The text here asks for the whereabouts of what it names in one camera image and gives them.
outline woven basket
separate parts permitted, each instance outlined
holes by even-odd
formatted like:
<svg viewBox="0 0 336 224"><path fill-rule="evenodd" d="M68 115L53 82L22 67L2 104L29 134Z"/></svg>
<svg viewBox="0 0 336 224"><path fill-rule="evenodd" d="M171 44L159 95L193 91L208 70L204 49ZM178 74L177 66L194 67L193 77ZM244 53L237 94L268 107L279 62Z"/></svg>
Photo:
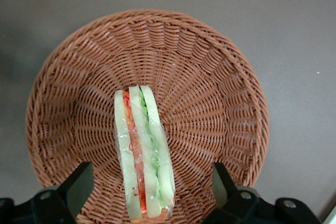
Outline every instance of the woven basket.
<svg viewBox="0 0 336 224"><path fill-rule="evenodd" d="M79 223L129 223L114 148L113 95L148 84L167 133L176 204L167 223L200 223L216 202L212 163L252 186L268 143L259 81L227 38L185 14L129 10L77 30L47 58L32 88L27 143L43 186L92 161L95 189Z"/></svg>

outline wrapped sandwich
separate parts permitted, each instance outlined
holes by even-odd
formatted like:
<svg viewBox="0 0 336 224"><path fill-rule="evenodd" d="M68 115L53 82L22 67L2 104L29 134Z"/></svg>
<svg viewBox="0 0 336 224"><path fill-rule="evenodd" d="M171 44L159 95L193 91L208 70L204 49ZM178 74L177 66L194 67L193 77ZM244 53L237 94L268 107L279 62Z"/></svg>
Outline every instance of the wrapped sandwich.
<svg viewBox="0 0 336 224"><path fill-rule="evenodd" d="M149 86L114 94L116 147L127 211L134 223L160 223L172 214L175 182L164 128Z"/></svg>

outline gray table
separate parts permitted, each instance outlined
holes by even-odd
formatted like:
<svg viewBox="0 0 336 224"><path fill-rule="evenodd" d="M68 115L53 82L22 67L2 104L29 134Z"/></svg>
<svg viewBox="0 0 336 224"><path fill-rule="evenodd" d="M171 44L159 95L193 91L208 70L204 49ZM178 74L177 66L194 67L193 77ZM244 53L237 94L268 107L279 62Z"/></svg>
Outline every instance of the gray table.
<svg viewBox="0 0 336 224"><path fill-rule="evenodd" d="M270 142L255 188L321 219L336 201L336 0L0 0L0 196L40 188L25 143L34 78L71 32L131 8L185 12L229 37L263 86Z"/></svg>

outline shredded lettuce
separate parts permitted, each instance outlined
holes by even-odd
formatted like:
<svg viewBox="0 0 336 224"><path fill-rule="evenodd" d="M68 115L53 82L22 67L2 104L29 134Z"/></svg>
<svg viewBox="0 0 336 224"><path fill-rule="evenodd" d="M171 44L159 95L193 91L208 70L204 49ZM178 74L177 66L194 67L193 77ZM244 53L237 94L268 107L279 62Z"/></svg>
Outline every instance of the shredded lettuce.
<svg viewBox="0 0 336 224"><path fill-rule="evenodd" d="M141 89L139 89L139 97L140 97L140 105L143 111L143 115L145 117L145 128L147 131L147 134L150 136L151 138L151 142L152 142L152 148L153 148L153 153L152 153L152 167L155 169L155 174L156 177L159 177L159 146L155 140L155 138L153 137L150 127L149 127L149 116L148 116L148 109L146 106L146 102L145 102L145 98L143 96L143 93L141 91ZM167 207L166 203L164 202L164 200L161 197L160 194L160 185L159 187L157 187L157 191L156 191L156 195L158 197L158 200L160 201L161 207L165 208Z"/></svg>

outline bolt head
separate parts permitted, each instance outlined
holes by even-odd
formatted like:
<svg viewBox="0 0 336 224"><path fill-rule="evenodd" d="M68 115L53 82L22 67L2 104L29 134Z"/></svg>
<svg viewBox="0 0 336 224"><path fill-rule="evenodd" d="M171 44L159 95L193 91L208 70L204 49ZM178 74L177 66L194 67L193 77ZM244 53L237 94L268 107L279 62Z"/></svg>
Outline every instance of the bolt head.
<svg viewBox="0 0 336 224"><path fill-rule="evenodd" d="M249 194L249 193L246 192L246 191L241 192L240 195L241 195L241 197L242 197L243 199L252 199L251 194Z"/></svg>
<svg viewBox="0 0 336 224"><path fill-rule="evenodd" d="M47 199L51 196L51 192L49 191L46 191L45 193L43 193L41 196L40 196L40 199L41 200L44 200L44 199Z"/></svg>
<svg viewBox="0 0 336 224"><path fill-rule="evenodd" d="M283 203L288 208L296 208L295 203L291 200L286 199L286 200L283 201Z"/></svg>

